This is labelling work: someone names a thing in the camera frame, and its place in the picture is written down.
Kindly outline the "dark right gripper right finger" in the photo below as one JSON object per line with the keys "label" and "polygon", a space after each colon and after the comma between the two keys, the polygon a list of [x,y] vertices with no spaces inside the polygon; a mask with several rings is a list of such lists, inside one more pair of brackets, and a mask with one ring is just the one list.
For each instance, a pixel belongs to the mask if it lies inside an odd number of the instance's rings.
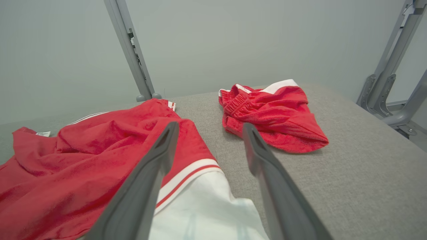
{"label": "dark right gripper right finger", "polygon": [[272,239],[331,240],[331,234],[255,126],[244,123],[242,137],[250,172],[260,185]]}

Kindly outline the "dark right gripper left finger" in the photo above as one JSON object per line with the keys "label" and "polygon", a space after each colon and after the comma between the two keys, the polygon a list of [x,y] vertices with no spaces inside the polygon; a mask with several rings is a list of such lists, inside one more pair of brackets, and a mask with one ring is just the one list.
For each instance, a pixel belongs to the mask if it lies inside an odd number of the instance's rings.
{"label": "dark right gripper left finger", "polygon": [[147,240],[162,179],[173,165],[179,124],[170,122],[84,236],[86,240]]}

